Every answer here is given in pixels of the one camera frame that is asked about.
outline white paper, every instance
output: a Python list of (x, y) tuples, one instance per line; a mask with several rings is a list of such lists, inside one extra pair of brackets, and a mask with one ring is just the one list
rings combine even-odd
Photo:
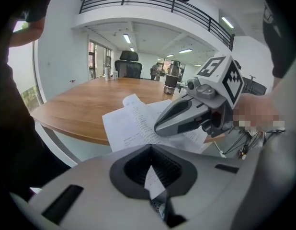
[(124, 106), (140, 130), (140, 134), (146, 143), (162, 144), (190, 152), (201, 153), (201, 147), (207, 136), (201, 128), (169, 138), (160, 137), (155, 133), (154, 124), (159, 115), (170, 103), (170, 100), (166, 100), (145, 105), (136, 94), (132, 94), (123, 100)]
[(102, 119), (113, 152), (146, 144), (125, 108), (108, 113)]
[(150, 199), (156, 198), (158, 195), (165, 191), (165, 187), (159, 180), (152, 166), (150, 166), (146, 176), (145, 188), (149, 190)]

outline round conference table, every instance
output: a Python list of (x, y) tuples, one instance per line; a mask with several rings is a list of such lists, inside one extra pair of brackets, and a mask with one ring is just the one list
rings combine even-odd
[[(80, 84), (36, 108), (31, 116), (41, 125), (80, 140), (109, 145), (102, 116), (123, 108), (123, 99), (136, 94), (145, 104), (167, 99), (175, 100), (174, 95), (163, 92), (164, 83), (143, 79), (119, 78), (105, 81), (98, 78)], [(223, 138), (207, 137), (205, 143)]]

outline person's hand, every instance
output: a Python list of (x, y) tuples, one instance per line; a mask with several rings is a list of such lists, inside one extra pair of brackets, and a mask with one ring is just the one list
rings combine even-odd
[(233, 120), (250, 121), (251, 127), (267, 127), (279, 120), (279, 114), (274, 109), (269, 94), (256, 96), (244, 93), (233, 110)]

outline black metal railing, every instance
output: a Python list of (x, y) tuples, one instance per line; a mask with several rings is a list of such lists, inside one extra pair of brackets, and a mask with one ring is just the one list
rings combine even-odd
[(227, 32), (216, 20), (195, 6), (182, 0), (81, 0), (79, 13), (95, 10), (102, 7), (117, 5), (144, 5), (158, 7), (172, 13), (179, 14), (208, 30), (230, 50), (233, 48), (234, 34)]

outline office chair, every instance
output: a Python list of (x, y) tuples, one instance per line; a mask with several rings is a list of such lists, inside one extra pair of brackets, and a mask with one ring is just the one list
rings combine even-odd
[(142, 72), (142, 64), (138, 61), (138, 54), (132, 51), (123, 51), (120, 60), (115, 62), (115, 69), (120, 78), (139, 79)]

